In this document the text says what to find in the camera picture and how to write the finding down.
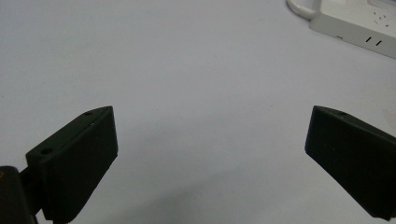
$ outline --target power cord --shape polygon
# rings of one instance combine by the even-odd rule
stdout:
[[[299,6],[296,2],[294,2],[294,0],[286,0],[286,2],[293,12],[307,20],[314,18],[315,14],[317,13],[311,8]]]

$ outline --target white power strip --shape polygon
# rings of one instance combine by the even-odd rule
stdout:
[[[396,59],[396,7],[378,0],[317,0],[314,9],[287,0],[312,30]]]

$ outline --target white surface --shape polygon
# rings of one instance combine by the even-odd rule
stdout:
[[[120,155],[73,224],[386,223],[304,141],[313,105],[396,135],[395,71],[284,1],[1,0],[0,164],[113,105]]]

